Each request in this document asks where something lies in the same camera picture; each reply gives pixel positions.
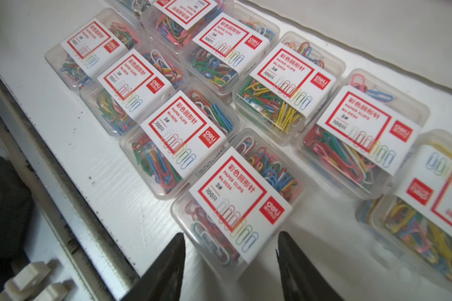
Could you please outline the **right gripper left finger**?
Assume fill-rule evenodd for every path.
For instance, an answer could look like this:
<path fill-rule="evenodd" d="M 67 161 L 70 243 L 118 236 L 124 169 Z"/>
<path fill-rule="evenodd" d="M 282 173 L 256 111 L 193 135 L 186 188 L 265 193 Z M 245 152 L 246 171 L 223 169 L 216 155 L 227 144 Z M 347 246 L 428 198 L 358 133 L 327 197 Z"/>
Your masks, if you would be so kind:
<path fill-rule="evenodd" d="M 122 301 L 179 300 L 185 257 L 185 238 L 177 233 Z"/>

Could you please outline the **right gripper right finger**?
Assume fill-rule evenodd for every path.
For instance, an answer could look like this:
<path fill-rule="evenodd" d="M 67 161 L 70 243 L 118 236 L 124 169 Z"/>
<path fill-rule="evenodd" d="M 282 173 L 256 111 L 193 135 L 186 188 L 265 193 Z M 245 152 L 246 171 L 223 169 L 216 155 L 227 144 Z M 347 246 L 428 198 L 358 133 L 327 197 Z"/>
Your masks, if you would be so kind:
<path fill-rule="evenodd" d="M 342 300 L 288 232 L 280 232 L 276 250 L 285 300 Z"/>

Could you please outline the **paper clip box thirteenth removed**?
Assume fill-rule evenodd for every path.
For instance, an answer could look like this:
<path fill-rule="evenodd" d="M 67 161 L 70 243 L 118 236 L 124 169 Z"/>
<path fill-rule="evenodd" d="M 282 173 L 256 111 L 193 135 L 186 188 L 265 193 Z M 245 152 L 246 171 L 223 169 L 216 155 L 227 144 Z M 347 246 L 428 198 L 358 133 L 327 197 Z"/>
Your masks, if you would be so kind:
<path fill-rule="evenodd" d="M 306 188 L 306 175 L 281 149 L 243 129 L 171 212 L 216 276 L 235 281 Z"/>

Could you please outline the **paper clip box twelfth removed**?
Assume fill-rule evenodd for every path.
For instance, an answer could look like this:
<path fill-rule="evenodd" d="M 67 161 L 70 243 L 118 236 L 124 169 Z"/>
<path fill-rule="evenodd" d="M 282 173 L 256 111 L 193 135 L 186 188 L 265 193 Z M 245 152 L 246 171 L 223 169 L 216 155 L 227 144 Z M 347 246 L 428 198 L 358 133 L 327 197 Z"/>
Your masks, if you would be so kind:
<path fill-rule="evenodd" d="M 120 146 L 153 195 L 170 200 L 220 157 L 240 128 L 233 108 L 191 79 Z"/>

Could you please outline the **paper clip box eleventh removed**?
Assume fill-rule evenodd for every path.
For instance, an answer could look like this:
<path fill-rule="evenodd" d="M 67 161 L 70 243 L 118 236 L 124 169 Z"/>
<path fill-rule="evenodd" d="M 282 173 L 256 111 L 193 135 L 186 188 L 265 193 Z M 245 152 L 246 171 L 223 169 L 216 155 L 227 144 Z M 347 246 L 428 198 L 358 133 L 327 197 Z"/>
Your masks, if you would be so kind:
<path fill-rule="evenodd" d="M 189 79 L 175 53 L 140 42 L 80 91 L 104 130 L 119 140 L 144 121 Z"/>

